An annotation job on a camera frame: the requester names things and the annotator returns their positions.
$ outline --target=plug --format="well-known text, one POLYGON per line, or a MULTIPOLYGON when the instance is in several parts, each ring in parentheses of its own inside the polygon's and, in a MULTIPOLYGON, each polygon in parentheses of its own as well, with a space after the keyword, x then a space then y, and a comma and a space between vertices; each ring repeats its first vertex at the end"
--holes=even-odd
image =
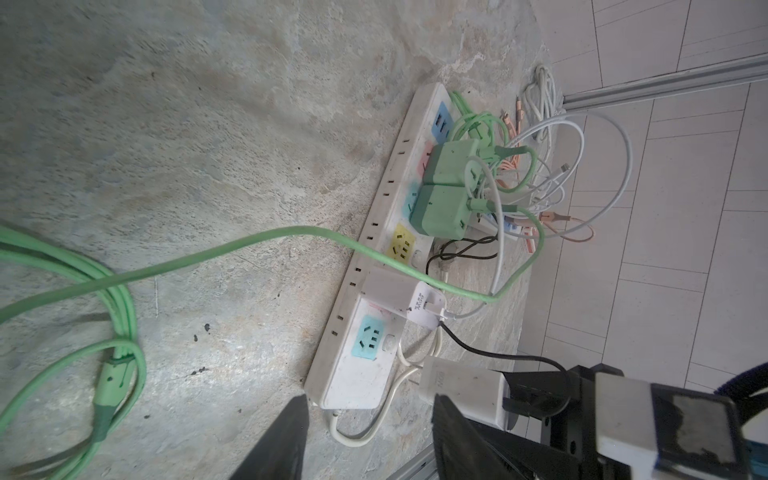
POLYGON ((112 417, 128 394, 135 369, 136 357, 133 355, 120 359, 110 358, 101 367, 94 395, 92 442, 102 442, 107 438, 112 417))
POLYGON ((427 403, 447 395, 463 416, 500 430, 514 426, 517 416, 503 408, 509 397, 504 374, 477 366, 428 356, 419 380, 419 398, 427 403))
POLYGON ((369 271, 361 293, 384 310, 430 330, 437 328, 445 310, 443 292, 421 280, 380 266, 369 271))

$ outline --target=green cable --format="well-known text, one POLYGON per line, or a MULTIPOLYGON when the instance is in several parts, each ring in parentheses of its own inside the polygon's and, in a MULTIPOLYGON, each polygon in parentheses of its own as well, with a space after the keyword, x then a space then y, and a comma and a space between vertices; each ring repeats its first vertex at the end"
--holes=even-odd
MULTIPOLYGON (((97 407, 103 405, 96 402, 96 399, 108 398, 111 400, 109 406, 113 406, 114 409, 108 413, 109 423, 108 432, 112 432, 125 416, 130 412, 138 400, 141 391, 144 388, 144 384, 147 379, 147 365, 144 360, 144 354, 141 352, 141 348, 136 344, 136 316, 131 299, 130 292, 125 286, 126 283, 142 280, 151 276, 161 275, 162 273, 168 273, 173 270, 178 270, 186 266, 194 265, 196 263, 211 260, 215 257, 220 257, 227 253, 239 250, 243 247, 248 247, 256 243, 272 240, 281 237, 298 236, 298 235, 313 235, 315 237, 327 238, 337 243, 341 243, 345 247, 352 248, 353 250, 360 252, 368 257, 371 257, 376 262, 384 263, 406 275, 410 275, 418 280, 424 281, 435 288, 442 289, 449 293, 465 296, 470 299, 480 300, 486 303, 493 303, 498 301, 506 292, 511 288, 514 282, 536 261, 541 254, 541 249, 544 247, 545 231, 541 222, 538 221, 535 215, 523 208, 519 208, 529 220, 531 220, 538 230, 538 239, 536 243, 536 251, 507 279, 504 286, 494 295, 485 295, 483 293, 475 292, 472 290, 465 290, 458 286, 453 286, 441 280, 433 279, 430 276, 419 272, 411 268, 410 266, 403 265, 402 263, 376 251, 370 247, 362 245, 355 240, 348 238, 341 233, 334 232, 321 227, 283 227, 268 230, 248 237, 234 240, 218 247, 210 248, 199 253, 193 253, 184 257, 170 260, 158 265, 148 266, 139 270, 133 270, 130 272, 113 274, 109 269, 101 264, 94 262, 93 260, 83 257, 76 253, 68 252, 67 250, 59 249, 48 245, 40 240, 36 240, 33 237, 24 235, 15 230, 7 227, 0 226, 0 243, 4 243, 5 246, 0 248, 0 260, 11 260, 19 263, 23 263, 29 266, 36 266, 46 270, 50 270, 55 273, 59 273, 62 276, 66 276, 72 280, 76 280, 80 283, 76 283, 72 286, 67 286, 58 290, 52 290, 50 292, 39 293, 37 295, 30 296, 26 299, 19 300, 12 303, 2 309, 0 309, 0 324, 12 317, 37 308, 39 306, 55 303, 60 300, 65 300, 75 296, 84 295, 86 293, 97 293, 106 305, 115 326, 115 331, 128 334, 130 339, 117 338, 105 340, 99 343, 95 343, 85 348, 79 349, 64 358, 54 362, 48 368, 40 372, 35 378, 32 379, 11 402, 0 413, 0 433, 5 429, 13 420, 14 416, 22 405, 28 400, 28 398, 37 389, 51 377, 57 375, 67 366, 71 365, 78 359, 91 355, 96 352, 100 352, 106 349, 114 349, 113 359, 122 359, 123 357, 129 357, 131 362, 135 362, 137 371, 136 383, 130 395, 125 399, 122 407, 119 410, 117 406, 123 402, 124 392, 127 391, 126 386, 122 389, 113 388, 110 392, 104 392, 110 385, 99 382, 97 386, 96 398, 94 398, 94 404, 97 407), (38 254, 47 255, 49 258, 38 257, 38 254)), ((128 374, 128 382, 130 382, 130 376, 132 376, 132 370, 128 374)), ((105 378, 104 372, 102 372, 101 379, 105 378)), ((93 456, 96 454, 101 440, 91 440, 84 448, 75 453, 69 460, 59 466, 52 477, 49 480, 72 480, 75 478, 83 468, 85 468, 93 456)))
MULTIPOLYGON (((48 368, 40 372, 35 378, 33 378, 27 385, 24 386, 24 388, 16 394, 16 396, 13 397, 11 402, 3 409, 2 413, 0 413, 0 432, 4 432, 5 429, 8 427, 8 424, 11 423, 11 420, 13 420, 14 416, 18 412, 18 410, 24 405, 24 403, 29 399, 29 397, 34 394, 40 386, 42 386, 43 383, 47 382, 50 378, 53 376, 56 376, 60 373, 63 369, 70 366, 73 362, 76 362, 77 360, 92 355, 96 352, 100 352, 102 350, 106 349, 112 349, 112 348, 122 348, 125 350, 128 350, 131 352, 131 354, 134 356, 136 363, 137 363, 137 376, 136 376, 136 384, 134 386, 133 392, 131 395, 127 398, 125 401, 125 404, 120 408, 118 413, 112 418, 111 423, 109 425, 109 431, 113 431, 115 427, 117 427, 120 422, 123 421, 125 416, 130 412, 131 408, 134 406, 136 401, 139 398, 139 395, 141 395, 141 390, 144 389, 144 384, 147 381, 147 363, 144 361, 144 354, 141 352, 141 348, 139 347, 136 342, 132 342, 127 339, 111 339, 111 340, 104 340, 99 343, 94 343, 93 345, 86 346, 82 349, 79 349, 75 352, 70 353, 69 355, 65 356, 64 358, 61 358, 57 360, 56 362, 52 363, 48 368)), ((91 443, 88 446, 89 450, 92 450, 94 448, 94 445, 98 445, 96 443, 91 443)), ((74 476, 69 476, 73 472, 68 472, 70 468, 75 468, 75 466, 81 462, 82 460, 86 459, 88 457, 87 452, 82 452, 73 455, 66 463, 64 463, 61 467, 57 469, 57 472, 55 475, 62 474, 59 478, 74 478, 74 476)), ((82 470, 85 465, 83 465, 81 468, 77 469, 77 472, 82 470)))
POLYGON ((457 91, 452 91, 449 94, 449 97, 451 98, 453 104, 456 106, 458 112, 462 114, 462 116, 454 123, 452 140, 457 141, 461 139, 465 134, 469 135, 470 138, 478 139, 480 141, 480 157, 484 161, 488 162, 488 165, 494 175, 496 175, 502 160, 507 157, 511 157, 512 155, 527 153, 531 157, 531 165, 528 168, 528 171, 525 173, 523 180, 511 188, 499 187, 498 191, 505 194, 513 194, 528 185, 528 183, 533 178, 533 174, 536 170, 536 163, 538 162, 538 155, 534 149, 524 145, 514 148, 496 146, 495 135, 493 132, 494 124, 499 124, 502 126, 502 132, 504 133, 504 145, 509 143, 509 133, 507 131, 507 126, 504 125, 504 122, 489 111, 483 111, 479 114, 476 114, 469 107, 469 104, 464 99, 464 97, 462 97, 462 94, 457 91), (480 126, 484 126, 485 131, 480 130, 480 126))
MULTIPOLYGON (((544 232, 544 228, 540 227, 541 224, 538 222, 538 219, 534 215, 532 215, 530 212, 528 212, 523 208, 520 208, 520 211, 526 217, 528 217, 531 221, 533 221, 534 224, 537 225, 537 228, 540 230, 540 233, 544 232)), ((235 250, 239 250, 244 247, 249 247, 251 245, 255 245, 256 243, 261 243, 266 240, 272 240, 272 239, 281 238, 281 237, 292 237, 297 235, 313 235, 315 237, 323 237, 329 240, 333 240, 337 243, 341 243, 345 247, 349 247, 357 252, 367 255, 368 257, 373 258, 377 262, 384 263, 394 268, 395 270, 399 270, 406 275, 410 275, 416 278, 417 280, 426 282, 434 286, 435 288, 438 288, 440 290, 445 290, 446 292, 449 292, 449 293, 454 293, 455 295, 465 296, 473 300, 479 300, 486 303, 496 302, 498 301, 499 298, 503 296, 503 292, 505 291, 505 288, 508 287, 505 284, 505 287, 502 288, 502 290, 499 290, 499 292, 497 292, 493 296, 480 293, 480 292, 475 292, 474 290, 466 290, 459 286, 451 285, 449 283, 442 282, 441 280, 434 279, 422 272, 419 272, 418 270, 410 266, 403 265, 397 260, 394 260, 393 258, 390 258, 385 254, 377 250, 374 250, 371 247, 362 245, 361 243, 358 243, 355 240, 352 240, 351 238, 342 235, 341 233, 334 232, 333 230, 328 230, 322 227, 310 227, 310 226, 282 227, 282 228, 267 230, 260 233, 255 233, 254 235, 249 235, 247 237, 243 237, 238 240, 233 240, 231 242, 225 243, 224 245, 219 245, 218 247, 213 247, 198 253, 192 253, 191 255, 179 257, 175 260, 169 260, 167 262, 159 263, 157 265, 147 266, 145 268, 140 268, 138 270, 119 273, 117 275, 105 276, 97 280, 92 280, 86 283, 77 283, 75 285, 66 286, 64 288, 61 288, 58 290, 52 290, 50 292, 38 293, 37 295, 30 296, 23 300, 19 300, 16 303, 12 303, 11 305, 5 306, 2 309, 0 309, 0 323, 3 323, 14 316, 17 316, 20 313, 27 312, 39 306, 48 305, 49 303, 55 303, 61 300, 65 300, 67 298, 72 298, 74 296, 80 296, 80 295, 85 295, 86 293, 92 293, 99 290, 109 289, 117 285, 135 282, 137 280, 142 280, 145 278, 149 278, 151 276, 162 275, 163 273, 168 273, 173 270, 179 270, 180 268, 184 268, 186 266, 204 262, 206 260, 210 260, 215 257, 220 257, 222 255, 233 252, 235 250)), ((537 255, 538 255, 537 253, 534 253, 534 256, 531 258, 535 259, 537 255)), ((510 279, 511 280, 516 279, 521 273, 522 271, 520 272, 516 271, 515 273, 512 274, 510 279)))

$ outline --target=black cable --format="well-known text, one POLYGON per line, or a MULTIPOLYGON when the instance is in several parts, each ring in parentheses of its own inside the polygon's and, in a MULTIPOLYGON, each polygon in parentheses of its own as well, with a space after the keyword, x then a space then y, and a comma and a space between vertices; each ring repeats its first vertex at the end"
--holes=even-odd
POLYGON ((464 252, 469 250, 470 248, 474 247, 475 245, 478 245, 480 243, 491 243, 494 240, 496 240, 496 235, 492 235, 490 237, 483 237, 480 240, 473 240, 472 238, 462 238, 461 240, 449 240, 445 242, 442 247, 440 247, 440 253, 437 253, 436 255, 433 255, 432 257, 427 260, 427 266, 424 269, 424 272, 429 275, 429 264, 433 260, 437 260, 438 258, 440 260, 452 260, 454 258, 473 258, 475 260, 490 260, 491 258, 496 258, 497 253, 494 253, 493 255, 488 255, 487 257, 478 257, 476 255, 465 255, 464 252), (470 244, 464 248, 464 250, 460 250, 456 253, 446 253, 445 248, 450 245, 451 243, 455 242, 470 242, 470 244))
POLYGON ((568 371, 563 368, 563 365, 560 365, 559 363, 555 362, 552 359, 548 359, 543 356, 536 356, 536 355, 508 355, 506 353, 493 353, 493 352, 486 352, 484 350, 478 350, 476 348, 470 347, 466 343, 462 342, 458 337, 451 331, 451 329, 448 328, 448 326, 445 324, 445 322, 440 321, 439 326, 442 327, 443 330, 445 330, 446 333, 448 333, 448 336, 450 336, 454 342, 458 343, 459 346, 461 346, 464 350, 468 352, 472 352, 476 355, 482 355, 491 357, 493 359, 504 359, 504 360, 531 360, 533 362, 544 362, 552 365, 556 369, 563 372, 563 377, 565 380, 565 392, 566 396, 561 402, 561 404, 554 409, 552 412, 548 413, 546 416, 552 417, 557 415, 558 413, 565 410, 565 407, 568 406, 568 403, 571 401, 571 377, 568 376, 568 371))

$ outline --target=white power strip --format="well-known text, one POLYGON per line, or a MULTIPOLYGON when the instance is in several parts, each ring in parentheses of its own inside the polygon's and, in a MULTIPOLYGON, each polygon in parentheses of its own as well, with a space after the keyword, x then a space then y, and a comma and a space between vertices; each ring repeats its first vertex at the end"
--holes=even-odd
MULTIPOLYGON (((416 232, 409 218, 429 154, 448 137, 455 119, 458 112, 442 84, 416 91, 360 243, 408 265, 429 254, 432 237, 416 232)), ((384 267, 353 255, 306 377, 304 390, 322 409, 375 409, 384 394, 406 320, 361 294, 374 265, 384 267)))

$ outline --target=white plug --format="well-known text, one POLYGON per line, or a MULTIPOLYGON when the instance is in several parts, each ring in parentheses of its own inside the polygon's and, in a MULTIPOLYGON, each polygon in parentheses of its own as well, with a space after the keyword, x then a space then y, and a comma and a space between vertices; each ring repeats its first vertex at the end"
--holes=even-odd
POLYGON ((502 408, 509 386, 501 372, 428 356, 419 380, 419 397, 433 403, 438 393, 447 395, 463 416, 476 422, 509 430, 514 426, 511 421, 517 420, 502 408))
POLYGON ((430 330, 437 328, 445 312, 445 295, 440 290, 380 266, 371 268, 362 285, 361 294, 384 310, 430 330))

